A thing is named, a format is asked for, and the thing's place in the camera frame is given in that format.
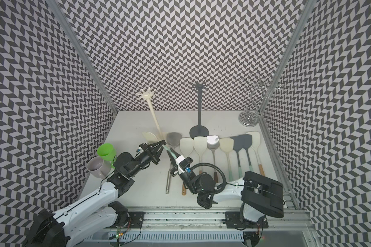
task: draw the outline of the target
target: black and white patterned backdrop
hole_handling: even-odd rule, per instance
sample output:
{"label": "black and white patterned backdrop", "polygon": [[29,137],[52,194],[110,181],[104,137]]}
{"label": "black and white patterned backdrop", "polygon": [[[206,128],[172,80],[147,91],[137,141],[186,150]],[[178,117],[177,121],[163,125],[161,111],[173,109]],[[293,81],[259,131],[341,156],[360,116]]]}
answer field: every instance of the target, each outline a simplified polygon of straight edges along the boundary
{"label": "black and white patterned backdrop", "polygon": [[325,246],[371,246],[371,0],[320,1],[265,119]]}
{"label": "black and white patterned backdrop", "polygon": [[119,110],[242,110],[240,78],[276,70],[305,0],[58,0]]}
{"label": "black and white patterned backdrop", "polygon": [[75,201],[113,117],[46,3],[0,1],[0,246]]}

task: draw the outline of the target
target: white table surface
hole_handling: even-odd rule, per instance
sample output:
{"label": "white table surface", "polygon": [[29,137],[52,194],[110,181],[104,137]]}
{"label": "white table surface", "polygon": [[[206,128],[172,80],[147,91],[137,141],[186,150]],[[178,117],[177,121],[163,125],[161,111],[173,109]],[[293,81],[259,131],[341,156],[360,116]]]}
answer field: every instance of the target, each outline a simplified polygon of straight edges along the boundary
{"label": "white table surface", "polygon": [[[258,131],[261,136],[261,144],[258,148],[258,153],[265,175],[277,180],[259,125],[252,128],[241,125],[238,121],[239,113],[240,111],[203,111],[202,125],[208,128],[210,135],[218,135],[219,137],[237,136],[249,131]],[[189,137],[189,130],[191,127],[198,124],[197,111],[156,111],[155,114],[163,132],[179,132],[183,137]],[[139,145],[146,142],[141,134],[143,131],[152,132],[156,135],[158,134],[149,111],[120,111],[109,131],[106,143],[113,144],[117,151],[117,155],[121,152],[129,152],[134,156]],[[228,179],[228,165],[225,153],[218,148],[215,154],[216,165],[224,172]],[[254,172],[259,173],[257,159],[251,148],[249,149],[249,155]],[[244,149],[239,151],[239,156],[242,172],[249,171],[246,151]],[[198,154],[195,150],[190,157],[194,160],[191,165],[198,163]],[[133,178],[135,181],[133,186],[127,193],[118,198],[118,200],[128,207],[201,208],[197,204],[197,195],[192,195],[189,190],[187,190],[187,195],[183,196],[181,194],[182,181],[178,176],[172,177],[169,194],[165,193],[170,161],[165,151],[162,153],[160,159],[161,161],[158,165],[151,163],[149,168],[136,174]],[[213,163],[212,151],[207,149],[202,159],[203,162]],[[236,180],[238,179],[238,161],[235,151],[231,152],[230,159],[233,179]],[[203,169],[213,176],[212,168],[204,167]],[[100,178],[89,175],[84,184],[80,198],[88,195],[96,188],[99,188],[100,182]],[[240,200],[226,201],[213,205],[213,207],[240,207],[241,203]]]}

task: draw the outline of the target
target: metal rack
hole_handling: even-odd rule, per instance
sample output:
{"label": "metal rack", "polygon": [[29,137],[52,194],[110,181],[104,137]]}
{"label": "metal rack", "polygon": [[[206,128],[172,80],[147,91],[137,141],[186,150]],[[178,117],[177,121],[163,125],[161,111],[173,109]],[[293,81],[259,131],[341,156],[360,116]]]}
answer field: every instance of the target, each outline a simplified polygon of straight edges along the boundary
{"label": "metal rack", "polygon": [[[242,125],[246,127],[256,126],[259,120],[259,116],[262,112],[262,102],[264,102],[266,99],[273,98],[273,90],[282,89],[282,84],[278,84],[274,87],[270,86],[274,75],[274,73],[271,73],[268,76],[262,76],[257,72],[252,72],[249,74],[248,77],[241,79],[242,85],[247,85],[246,91],[248,91],[250,98],[250,103],[246,107],[245,111],[239,114],[238,119]],[[260,98],[258,98],[257,103],[253,99],[256,91],[261,91],[260,94],[262,95]]]}

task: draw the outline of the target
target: round base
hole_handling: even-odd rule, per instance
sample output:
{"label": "round base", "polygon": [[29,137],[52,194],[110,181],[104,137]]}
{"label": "round base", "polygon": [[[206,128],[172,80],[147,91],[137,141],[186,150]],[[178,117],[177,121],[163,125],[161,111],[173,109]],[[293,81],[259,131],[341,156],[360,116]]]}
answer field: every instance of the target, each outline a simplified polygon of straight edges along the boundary
{"label": "round base", "polygon": [[209,135],[209,131],[208,131],[208,128],[206,128],[205,126],[193,126],[191,128],[191,130],[189,130],[189,136],[191,138],[194,139],[195,136],[208,136]]}
{"label": "round base", "polygon": [[238,119],[243,126],[254,127],[258,124],[258,113],[254,110],[242,111]]}

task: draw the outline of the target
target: vent grille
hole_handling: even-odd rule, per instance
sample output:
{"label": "vent grille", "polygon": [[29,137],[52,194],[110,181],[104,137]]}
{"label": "vent grille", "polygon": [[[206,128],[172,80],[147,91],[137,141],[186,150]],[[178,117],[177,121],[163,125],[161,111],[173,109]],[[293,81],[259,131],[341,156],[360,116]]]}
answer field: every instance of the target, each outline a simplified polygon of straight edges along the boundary
{"label": "vent grille", "polygon": [[[109,236],[113,236],[115,232],[110,232]],[[137,237],[139,232],[128,232],[121,236],[121,241],[130,241]],[[214,241],[214,242],[240,242],[243,241],[242,232],[197,232],[197,231],[187,231],[187,232],[171,232],[171,231],[157,231],[157,232],[142,232],[137,240],[137,242],[195,242],[195,241]]]}

